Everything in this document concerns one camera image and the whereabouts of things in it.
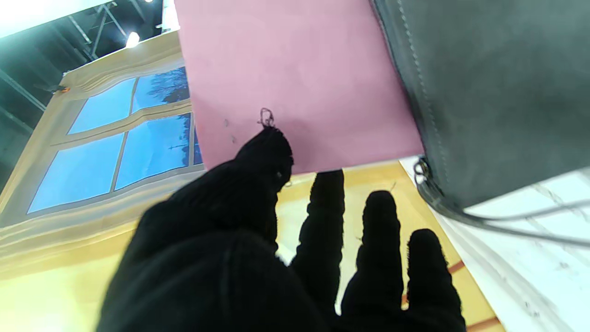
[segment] ceiling light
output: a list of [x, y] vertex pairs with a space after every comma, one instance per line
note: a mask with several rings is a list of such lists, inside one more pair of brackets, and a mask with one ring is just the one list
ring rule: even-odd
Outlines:
[[127, 38], [127, 45], [125, 47], [136, 47], [139, 44], [139, 35], [137, 32], [131, 32], [129, 38]]

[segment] window frame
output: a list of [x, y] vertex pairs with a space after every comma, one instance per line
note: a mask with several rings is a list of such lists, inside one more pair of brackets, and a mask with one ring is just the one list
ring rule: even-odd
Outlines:
[[[90, 221], [84, 216], [89, 211], [109, 209], [110, 212], [133, 210], [125, 200], [135, 200], [142, 205], [146, 201], [162, 199], [182, 184], [199, 177], [205, 172], [202, 164], [194, 163], [195, 122], [190, 99], [143, 108], [132, 113], [139, 77], [165, 73], [184, 66], [184, 60], [176, 31], [160, 35], [141, 43], [136, 48], [124, 49], [94, 61], [64, 75], [62, 85], [69, 87], [66, 93], [58, 92], [51, 99], [46, 113], [25, 147], [5, 190], [0, 196], [0, 239], [4, 230], [56, 229]], [[103, 93], [120, 82], [135, 78], [129, 106], [129, 116], [113, 123], [88, 131], [68, 135], [88, 98]], [[149, 120], [191, 114], [189, 136], [189, 165], [175, 168], [143, 178], [135, 183], [115, 190], [117, 175], [128, 133]], [[32, 213], [27, 211], [59, 150], [77, 147], [92, 141], [123, 133], [116, 169], [110, 191], [106, 194], [84, 200], [49, 207]]]

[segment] window pane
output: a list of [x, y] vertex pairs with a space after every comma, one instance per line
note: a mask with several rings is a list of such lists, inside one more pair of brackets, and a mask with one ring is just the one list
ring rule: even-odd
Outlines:
[[58, 151], [29, 213], [108, 193], [122, 142], [118, 134]]
[[191, 114], [151, 120], [129, 131], [115, 189], [188, 166]]
[[167, 73], [143, 76], [137, 81], [133, 95], [133, 112], [188, 99], [188, 82], [184, 67]]
[[193, 162], [194, 165], [202, 164], [203, 157], [201, 156], [201, 148], [199, 147], [199, 141], [196, 140], [196, 132], [195, 132], [195, 161]]
[[129, 79], [90, 97], [68, 134], [88, 131], [128, 117], [134, 83], [135, 79]]

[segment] pink paper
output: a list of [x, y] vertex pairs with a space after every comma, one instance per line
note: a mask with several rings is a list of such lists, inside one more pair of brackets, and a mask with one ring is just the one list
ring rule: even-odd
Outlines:
[[294, 173], [397, 159], [422, 145], [368, 0], [176, 0], [205, 166], [261, 130], [293, 148]]

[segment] gray leather bag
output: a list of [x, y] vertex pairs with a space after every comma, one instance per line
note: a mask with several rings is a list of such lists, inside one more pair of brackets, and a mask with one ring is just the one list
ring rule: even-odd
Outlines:
[[438, 212], [590, 165], [590, 1], [373, 0]]

